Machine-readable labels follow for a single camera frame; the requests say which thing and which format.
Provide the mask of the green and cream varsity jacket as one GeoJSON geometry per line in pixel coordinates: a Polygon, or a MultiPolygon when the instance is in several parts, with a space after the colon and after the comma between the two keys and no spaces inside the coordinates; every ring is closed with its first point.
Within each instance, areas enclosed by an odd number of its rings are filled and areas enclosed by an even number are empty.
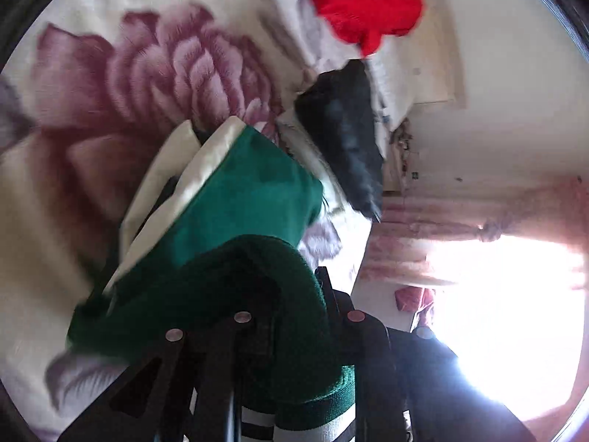
{"type": "Polygon", "coordinates": [[[271,319],[271,356],[244,358],[248,441],[348,441],[355,375],[342,364],[321,286],[297,247],[322,186],[231,117],[192,156],[178,128],[121,228],[120,262],[80,304],[78,350],[135,361],[172,329],[206,334],[239,312],[271,319]]]}

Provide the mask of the pink floral curtain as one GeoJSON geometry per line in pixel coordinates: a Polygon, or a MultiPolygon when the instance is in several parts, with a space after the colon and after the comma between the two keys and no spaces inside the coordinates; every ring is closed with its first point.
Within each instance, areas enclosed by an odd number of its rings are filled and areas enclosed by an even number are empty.
{"type": "Polygon", "coordinates": [[[588,186],[578,177],[510,199],[388,197],[360,278],[398,286],[467,380],[539,441],[588,415],[588,186]]]}

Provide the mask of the folded black garment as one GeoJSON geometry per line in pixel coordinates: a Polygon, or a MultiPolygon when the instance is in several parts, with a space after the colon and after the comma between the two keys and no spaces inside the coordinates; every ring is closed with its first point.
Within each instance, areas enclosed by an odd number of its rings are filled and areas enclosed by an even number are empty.
{"type": "Polygon", "coordinates": [[[322,73],[294,101],[296,118],[320,150],[355,211],[382,216],[383,157],[376,144],[373,98],[366,65],[350,60],[322,73]]]}

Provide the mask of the beige bed headboard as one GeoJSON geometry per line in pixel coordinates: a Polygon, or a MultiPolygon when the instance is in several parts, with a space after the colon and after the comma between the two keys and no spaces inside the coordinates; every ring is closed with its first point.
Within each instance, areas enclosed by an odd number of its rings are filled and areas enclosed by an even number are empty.
{"type": "Polygon", "coordinates": [[[466,107],[464,65],[451,0],[423,0],[412,68],[415,104],[429,108],[466,107]]]}

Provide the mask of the floral purple bed blanket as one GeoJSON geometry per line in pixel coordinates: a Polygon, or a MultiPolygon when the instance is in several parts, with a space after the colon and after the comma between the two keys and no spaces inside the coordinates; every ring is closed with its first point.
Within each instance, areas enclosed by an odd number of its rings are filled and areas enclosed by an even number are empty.
{"type": "Polygon", "coordinates": [[[1,381],[42,441],[73,416],[46,386],[74,305],[105,266],[177,125],[275,120],[357,56],[311,0],[1,0],[1,381]]]}

